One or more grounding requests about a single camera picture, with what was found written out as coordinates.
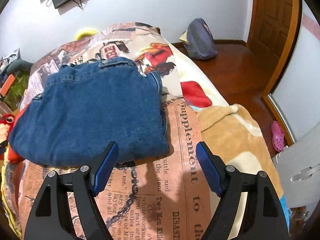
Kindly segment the newspaper print bed quilt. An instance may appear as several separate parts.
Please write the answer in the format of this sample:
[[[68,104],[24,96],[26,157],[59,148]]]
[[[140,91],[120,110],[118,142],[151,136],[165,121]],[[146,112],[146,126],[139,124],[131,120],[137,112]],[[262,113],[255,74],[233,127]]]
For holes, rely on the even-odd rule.
[[[64,44],[1,115],[1,239],[288,239],[258,123],[159,30]]]

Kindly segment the pink croc shoe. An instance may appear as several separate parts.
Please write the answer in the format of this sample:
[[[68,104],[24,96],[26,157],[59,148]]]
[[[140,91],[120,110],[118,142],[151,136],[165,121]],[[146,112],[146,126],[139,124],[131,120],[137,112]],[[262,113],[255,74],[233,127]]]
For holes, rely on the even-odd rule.
[[[271,124],[271,133],[272,133],[272,145],[273,148],[280,153],[285,146],[285,133],[282,128],[279,126],[277,121],[272,122]]]

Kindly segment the grey green plush toy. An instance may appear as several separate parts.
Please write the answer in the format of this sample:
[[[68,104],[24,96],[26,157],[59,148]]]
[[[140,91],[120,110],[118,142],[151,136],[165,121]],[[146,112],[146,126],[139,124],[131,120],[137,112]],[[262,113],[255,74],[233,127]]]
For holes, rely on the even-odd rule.
[[[8,65],[8,67],[6,69],[6,73],[8,75],[10,75],[10,74],[15,74],[19,71],[30,72],[30,69],[32,66],[33,66],[33,64],[28,61],[24,61],[22,59],[17,59]]]

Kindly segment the orange flat box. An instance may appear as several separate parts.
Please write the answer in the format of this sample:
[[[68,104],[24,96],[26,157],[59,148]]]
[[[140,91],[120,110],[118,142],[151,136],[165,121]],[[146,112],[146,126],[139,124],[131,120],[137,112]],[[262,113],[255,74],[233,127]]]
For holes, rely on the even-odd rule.
[[[14,83],[16,76],[14,74],[10,74],[6,79],[4,85],[0,89],[1,96],[5,96],[10,89],[11,85]]]

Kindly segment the grey purple backpack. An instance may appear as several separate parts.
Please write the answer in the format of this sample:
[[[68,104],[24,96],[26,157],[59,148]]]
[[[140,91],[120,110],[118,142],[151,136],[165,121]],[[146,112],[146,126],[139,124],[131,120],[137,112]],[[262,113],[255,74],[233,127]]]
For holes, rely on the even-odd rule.
[[[204,61],[218,54],[214,38],[204,19],[194,19],[187,28],[184,47],[190,58]]]

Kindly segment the tan fleece blanket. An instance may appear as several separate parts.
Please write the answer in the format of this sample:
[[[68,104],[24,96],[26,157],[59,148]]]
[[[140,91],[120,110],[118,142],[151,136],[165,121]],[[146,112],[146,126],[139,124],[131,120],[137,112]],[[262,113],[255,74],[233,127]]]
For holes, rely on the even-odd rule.
[[[210,106],[197,114],[202,139],[211,152],[239,171],[265,171],[279,198],[284,195],[279,174],[272,162],[258,123],[239,104]]]

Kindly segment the brown wooden door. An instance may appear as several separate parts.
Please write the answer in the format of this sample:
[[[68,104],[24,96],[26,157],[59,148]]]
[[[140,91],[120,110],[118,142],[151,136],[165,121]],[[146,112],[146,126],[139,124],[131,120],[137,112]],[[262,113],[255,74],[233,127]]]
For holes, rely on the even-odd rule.
[[[302,0],[253,0],[248,48],[267,71],[263,96],[273,93],[293,54]]]

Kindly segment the red plush bird toy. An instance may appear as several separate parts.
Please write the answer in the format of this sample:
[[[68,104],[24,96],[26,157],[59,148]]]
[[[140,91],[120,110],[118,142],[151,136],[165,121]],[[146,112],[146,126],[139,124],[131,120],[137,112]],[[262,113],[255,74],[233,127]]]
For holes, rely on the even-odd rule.
[[[1,116],[1,160],[4,160],[4,153],[9,150],[8,159],[12,164],[19,164],[24,158],[15,153],[9,146],[9,135],[15,124],[15,116],[13,114],[4,114]]]

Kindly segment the white mini fridge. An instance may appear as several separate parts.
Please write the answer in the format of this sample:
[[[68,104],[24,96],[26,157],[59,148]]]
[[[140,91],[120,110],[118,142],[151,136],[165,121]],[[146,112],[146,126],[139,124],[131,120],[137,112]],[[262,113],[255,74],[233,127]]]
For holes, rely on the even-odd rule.
[[[316,125],[273,158],[289,208],[319,200],[319,140],[319,125]]]

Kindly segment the blue denim jacket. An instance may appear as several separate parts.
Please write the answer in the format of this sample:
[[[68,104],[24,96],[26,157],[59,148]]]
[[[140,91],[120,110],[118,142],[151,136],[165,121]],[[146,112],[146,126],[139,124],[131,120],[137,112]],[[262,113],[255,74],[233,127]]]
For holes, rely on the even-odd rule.
[[[9,136],[24,159],[50,166],[79,166],[100,155],[109,142],[117,161],[169,152],[162,81],[140,74],[125,57],[64,65],[49,76]]]

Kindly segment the green patterned box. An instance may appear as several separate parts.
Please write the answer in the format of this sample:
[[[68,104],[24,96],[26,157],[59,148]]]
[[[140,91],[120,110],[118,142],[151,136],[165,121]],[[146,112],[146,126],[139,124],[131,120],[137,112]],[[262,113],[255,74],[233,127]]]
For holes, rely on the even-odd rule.
[[[15,111],[18,108],[28,86],[28,81],[29,72],[20,71],[19,74],[15,76],[15,80],[2,99],[2,101],[7,104],[11,111]]]

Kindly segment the yellow round hoop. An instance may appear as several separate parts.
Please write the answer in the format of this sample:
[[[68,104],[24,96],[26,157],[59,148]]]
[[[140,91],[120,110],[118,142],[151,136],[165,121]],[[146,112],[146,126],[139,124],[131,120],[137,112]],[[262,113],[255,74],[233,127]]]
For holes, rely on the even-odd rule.
[[[82,30],[76,33],[75,37],[74,37],[74,41],[78,41],[82,38],[87,38],[87,37],[91,37],[95,34],[97,34],[98,32],[96,30]]]

